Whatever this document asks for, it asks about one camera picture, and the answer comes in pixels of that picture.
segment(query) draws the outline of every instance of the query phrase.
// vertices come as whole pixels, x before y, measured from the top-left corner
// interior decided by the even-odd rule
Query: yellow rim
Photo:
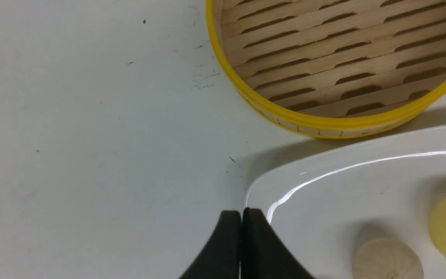
[[[281,106],[268,101],[257,92],[255,92],[251,87],[249,87],[233,70],[230,62],[228,62],[223,48],[218,40],[218,35],[216,33],[216,27],[214,26],[214,16],[213,16],[213,0],[206,0],[206,20],[209,32],[209,39],[216,54],[216,58],[220,62],[220,65],[225,71],[228,78],[232,83],[241,90],[241,94],[244,98],[248,99],[250,102],[259,106],[267,113],[271,113],[276,117],[292,122],[299,126],[304,127],[315,127],[316,129],[328,129],[328,130],[342,130],[342,129],[368,129],[374,126],[389,125],[393,122],[410,119],[414,117],[415,112],[421,112],[428,108],[432,103],[437,101],[443,95],[446,94],[446,81],[442,83],[439,87],[432,92],[428,93],[426,96],[407,104],[398,109],[388,111],[385,113],[380,113],[373,116],[366,117],[356,117],[356,118],[325,118],[305,115],[302,113],[287,110]]]
[[[388,131],[389,129],[394,129],[394,128],[396,128],[396,127],[399,127],[399,126],[401,126],[401,125],[403,125],[403,124],[409,122],[410,120],[412,120],[412,119],[415,117],[415,116],[412,116],[412,117],[410,117],[410,118],[407,118],[407,119],[404,120],[403,122],[398,123],[397,125],[393,125],[393,126],[391,126],[389,129],[382,129],[382,130],[380,130],[380,131],[376,131],[376,132],[362,133],[362,134],[353,134],[353,135],[349,135],[349,136],[326,136],[326,135],[324,135],[324,134],[311,134],[311,133],[308,133],[308,132],[303,132],[303,131],[297,131],[297,130],[295,130],[295,129],[290,129],[290,127],[287,127],[287,126],[284,126],[284,125],[280,125],[278,122],[276,122],[276,121],[274,121],[273,119],[267,117],[266,115],[260,113],[260,111],[258,111],[256,108],[254,108],[254,107],[251,106],[250,104],[249,104],[249,106],[250,106],[253,110],[255,110],[257,113],[259,113],[262,117],[264,117],[266,120],[268,120],[268,121],[271,122],[272,124],[274,124],[274,125],[276,125],[276,126],[282,128],[282,129],[287,129],[287,130],[289,130],[289,131],[292,132],[292,133],[295,133],[295,134],[301,134],[301,135],[303,135],[303,136],[306,135],[306,136],[311,136],[312,138],[327,138],[327,139],[330,139],[330,140],[336,140],[336,139],[338,139],[338,138],[345,138],[345,139],[347,139],[347,138],[359,138],[359,137],[361,137],[361,136],[373,136],[374,134],[379,134],[379,133],[381,133],[381,132]]]

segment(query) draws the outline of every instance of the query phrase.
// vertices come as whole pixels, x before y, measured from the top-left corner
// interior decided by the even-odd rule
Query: wooden slat
[[[339,102],[318,106],[300,111],[307,115],[340,118],[347,115],[352,108],[357,108],[373,103],[382,103],[384,106],[391,106],[402,102],[407,102],[410,95],[421,90],[434,90],[446,80],[446,74],[423,79],[413,83],[403,84],[397,87],[380,90],[370,94],[342,100]]]
[[[309,101],[319,101],[323,105],[329,104],[340,101],[342,94],[345,92],[373,85],[380,86],[382,88],[399,86],[403,84],[403,81],[407,76],[410,76],[414,73],[424,72],[429,69],[435,69],[437,67],[446,68],[446,57],[429,60],[420,64],[403,67],[401,69],[395,69],[393,71],[357,79],[355,81],[349,81],[348,83],[333,85],[320,90],[315,90],[305,94],[278,100],[274,103],[285,108]]]
[[[348,4],[352,1],[345,2],[333,6],[328,9],[333,9],[336,7],[343,7],[343,5]],[[377,24],[381,24],[384,20],[390,16],[396,16],[401,12],[407,10],[419,9],[422,7],[427,7],[428,5],[439,3],[441,0],[405,0],[403,2],[398,2],[392,5],[381,7],[364,14],[358,14],[355,16],[350,16],[348,18],[342,19],[340,21],[333,21],[321,26],[318,26],[313,32],[306,30],[311,25],[310,21],[314,18],[309,14],[301,17],[291,19],[289,21],[284,21],[282,23],[277,23],[253,32],[242,34],[238,37],[232,39],[223,40],[223,45],[226,51],[226,56],[233,66],[242,65],[251,58],[258,57],[260,55],[265,55],[274,51],[279,51],[292,46],[301,46],[307,43],[315,42],[326,38],[328,35],[342,32],[351,28],[367,28]],[[259,40],[281,34],[290,30],[299,30],[301,32],[294,33],[292,35],[287,35],[281,37],[280,39],[274,39],[267,41],[255,46],[250,46],[244,48],[246,45],[257,42]]]
[[[225,0],[213,0],[213,18],[216,29],[221,30],[221,7]]]
[[[225,2],[223,2],[223,9],[230,9],[231,7],[235,7],[240,2],[244,2],[244,0],[225,0]]]
[[[384,108],[374,109],[374,110],[370,110],[370,111],[364,111],[364,112],[361,112],[361,113],[352,114],[352,115],[345,116],[345,117],[342,117],[342,118],[354,118],[354,117],[363,117],[363,116],[376,115],[376,114],[392,111],[394,109],[398,109],[398,108],[401,108],[403,106],[407,106],[408,104],[410,104],[412,102],[414,102],[414,101],[407,101],[407,102],[403,102],[403,103],[396,104],[396,105],[386,106]]]
[[[303,20],[303,24],[308,24],[310,26],[319,25],[323,21],[347,12],[361,13],[370,9],[376,9],[385,0],[350,0],[349,3],[342,3],[330,7],[329,9],[318,10],[320,7],[335,1],[336,0],[301,0],[254,16],[243,18],[240,21],[230,22],[222,26],[224,39],[235,37],[248,28],[256,27],[270,21],[276,21],[277,19],[286,18],[287,16],[301,16],[306,13],[308,16],[311,16],[311,18],[308,21]]]
[[[417,46],[415,48],[407,49],[400,52],[395,52],[389,55],[357,62],[351,65],[338,67],[329,71],[298,78],[293,81],[287,81],[276,85],[258,90],[259,94],[265,98],[271,98],[287,92],[301,90],[306,87],[311,87],[316,90],[333,86],[338,80],[369,72],[372,74],[380,74],[386,71],[394,70],[401,62],[414,60],[416,58],[423,58],[434,53],[446,52],[446,40],[435,43]]]
[[[397,21],[389,21],[384,24],[326,39],[321,42],[302,46],[298,49],[272,55],[260,60],[248,62],[234,67],[234,69],[241,78],[245,79],[264,69],[284,65],[305,58],[310,60],[316,59],[318,57],[329,55],[341,47],[350,46],[359,42],[376,42],[390,38],[398,32],[407,30],[410,28],[409,26],[424,26],[444,19],[446,19],[446,6],[404,17]]]
[[[271,83],[273,81],[280,81],[281,79],[291,76],[297,76],[298,74],[316,74],[321,71],[333,69],[336,65],[343,62],[349,62],[360,58],[371,59],[379,57],[382,55],[393,53],[397,48],[401,46],[423,41],[425,39],[431,39],[444,34],[446,34],[446,22],[401,36],[393,37],[384,41],[379,41],[365,46],[359,46],[347,51],[323,56],[315,60],[306,61],[282,69],[276,69],[274,71],[268,71],[266,73],[247,78],[244,81],[251,88],[256,88],[259,85]]]
[[[242,5],[238,5],[235,7],[231,7],[230,9],[223,10],[222,23],[226,24],[233,21],[237,21],[239,18],[243,16],[247,16],[249,14],[252,14],[262,9],[266,9],[268,7],[273,7],[274,5],[282,3],[292,3],[297,1],[299,0],[259,0],[259,1],[251,1],[248,3],[244,3]]]

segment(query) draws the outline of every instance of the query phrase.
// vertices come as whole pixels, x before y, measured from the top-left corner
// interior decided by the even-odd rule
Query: white table
[[[203,0],[0,0],[0,279],[178,278],[256,177],[352,142],[250,109]]]

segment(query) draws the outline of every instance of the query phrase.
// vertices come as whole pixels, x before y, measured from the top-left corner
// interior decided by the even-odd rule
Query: white plate
[[[317,279],[351,279],[352,255],[388,236],[414,249],[426,279],[446,278],[428,217],[446,196],[446,126],[367,141],[287,164],[258,178],[246,206],[260,208]]]

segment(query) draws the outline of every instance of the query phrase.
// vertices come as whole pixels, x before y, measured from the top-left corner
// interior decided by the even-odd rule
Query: bamboo steamer
[[[446,94],[446,0],[207,0],[207,24],[244,100],[294,132],[376,134]]]

